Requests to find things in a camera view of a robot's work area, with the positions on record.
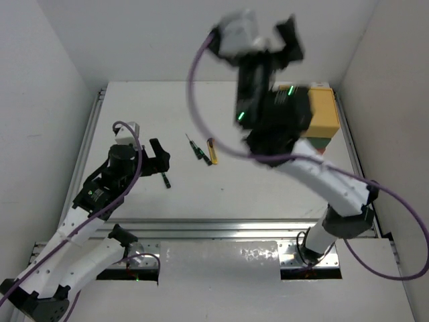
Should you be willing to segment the yellow utility knife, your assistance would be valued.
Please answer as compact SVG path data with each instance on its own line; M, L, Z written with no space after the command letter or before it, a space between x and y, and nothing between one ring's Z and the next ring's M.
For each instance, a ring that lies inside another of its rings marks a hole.
M210 161L212 164L218 164L218 158L215 152L215 141L213 138L207 139L208 152L210 155Z

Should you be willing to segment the green drawer box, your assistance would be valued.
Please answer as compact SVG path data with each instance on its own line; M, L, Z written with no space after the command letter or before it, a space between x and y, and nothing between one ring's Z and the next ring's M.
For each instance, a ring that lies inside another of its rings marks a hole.
M329 145L331 138L314 138L308 137L307 140L317 150L324 150Z

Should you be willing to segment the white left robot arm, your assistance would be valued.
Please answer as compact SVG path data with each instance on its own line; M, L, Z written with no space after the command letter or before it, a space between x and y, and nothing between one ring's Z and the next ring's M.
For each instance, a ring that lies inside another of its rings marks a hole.
M158 139L144 147L115 144L108 158L83 183L65 219L33 262L1 283L1 301L10 301L33 321L66 321L81 289L112 264L138 268L148 257L138 238L114 225L108 236L78 260L72 253L120 207L135 181L168 171L170 155Z

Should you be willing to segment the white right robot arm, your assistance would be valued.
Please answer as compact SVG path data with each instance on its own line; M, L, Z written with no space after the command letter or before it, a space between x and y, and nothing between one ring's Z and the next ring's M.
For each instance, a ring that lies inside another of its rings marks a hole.
M280 50L269 49L248 11L225 29L225 36L232 38L221 50L237 61L236 122L249 131L245 143L250 152L327 202L324 215L297 247L303 263L314 265L336 240L357 237L371 227L374 214L369 206L379 191L335 171L303 137L313 118L308 87L273 89L271 80L276 71L303 60L304 51L293 16L275 28L284 41Z

